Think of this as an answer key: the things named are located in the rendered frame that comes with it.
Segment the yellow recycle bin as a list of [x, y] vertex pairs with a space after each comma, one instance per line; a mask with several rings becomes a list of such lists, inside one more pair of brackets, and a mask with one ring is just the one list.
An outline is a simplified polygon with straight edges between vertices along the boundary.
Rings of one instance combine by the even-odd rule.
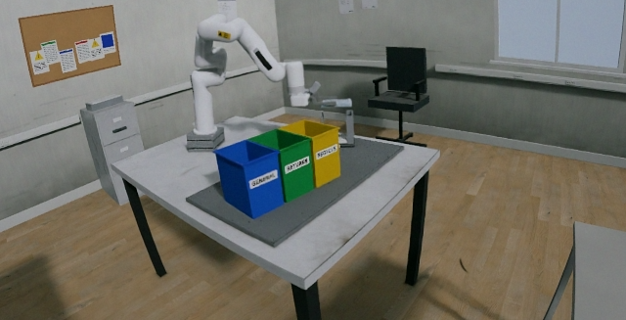
[[310, 148], [315, 188], [340, 176], [340, 127], [304, 119], [277, 129], [312, 138]]

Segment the green returns bin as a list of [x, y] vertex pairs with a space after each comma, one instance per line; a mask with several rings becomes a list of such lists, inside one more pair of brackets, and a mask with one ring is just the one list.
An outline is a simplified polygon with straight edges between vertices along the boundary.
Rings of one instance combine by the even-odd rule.
[[247, 140], [280, 151], [278, 161], [285, 203], [314, 190], [312, 138], [274, 129]]

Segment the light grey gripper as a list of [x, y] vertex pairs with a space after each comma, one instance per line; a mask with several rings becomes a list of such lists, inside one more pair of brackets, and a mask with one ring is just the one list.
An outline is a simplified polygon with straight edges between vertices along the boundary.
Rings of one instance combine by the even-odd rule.
[[[305, 91], [304, 91], [305, 92]], [[302, 92], [302, 93], [304, 93]], [[337, 100], [337, 96], [331, 96], [331, 97], [319, 97], [319, 93], [311, 93], [310, 91], [308, 93], [297, 93], [297, 94], [290, 94], [291, 95], [291, 106], [292, 107], [302, 107], [302, 106], [307, 106], [309, 103], [308, 102], [312, 102], [313, 105], [326, 105], [326, 106], [336, 106], [336, 101], [330, 101], [330, 102], [317, 102], [317, 100], [323, 100], [323, 99], [328, 99], [328, 100]], [[313, 97], [312, 96], [316, 96]]]

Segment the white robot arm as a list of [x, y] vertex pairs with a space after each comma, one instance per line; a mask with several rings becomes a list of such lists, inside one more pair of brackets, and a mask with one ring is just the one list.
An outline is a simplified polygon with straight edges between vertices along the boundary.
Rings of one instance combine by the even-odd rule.
[[222, 47], [212, 49], [213, 41], [231, 43], [239, 38], [237, 41], [270, 81], [280, 82], [284, 77], [287, 79], [290, 94], [304, 91], [304, 93], [311, 91], [314, 94], [321, 85], [315, 81], [308, 90], [305, 90], [302, 62], [277, 63], [263, 40], [242, 18], [227, 23], [226, 16], [216, 14], [200, 22], [197, 32], [195, 66], [199, 69], [191, 73], [195, 134], [207, 135], [217, 131], [213, 122], [212, 96], [206, 88], [220, 86], [225, 82], [227, 53]]

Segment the blue storage bin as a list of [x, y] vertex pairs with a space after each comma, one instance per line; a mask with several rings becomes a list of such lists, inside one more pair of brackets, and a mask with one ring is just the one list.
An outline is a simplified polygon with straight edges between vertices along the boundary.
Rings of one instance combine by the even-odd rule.
[[282, 206], [279, 152], [249, 140], [213, 151], [225, 202], [252, 219]]

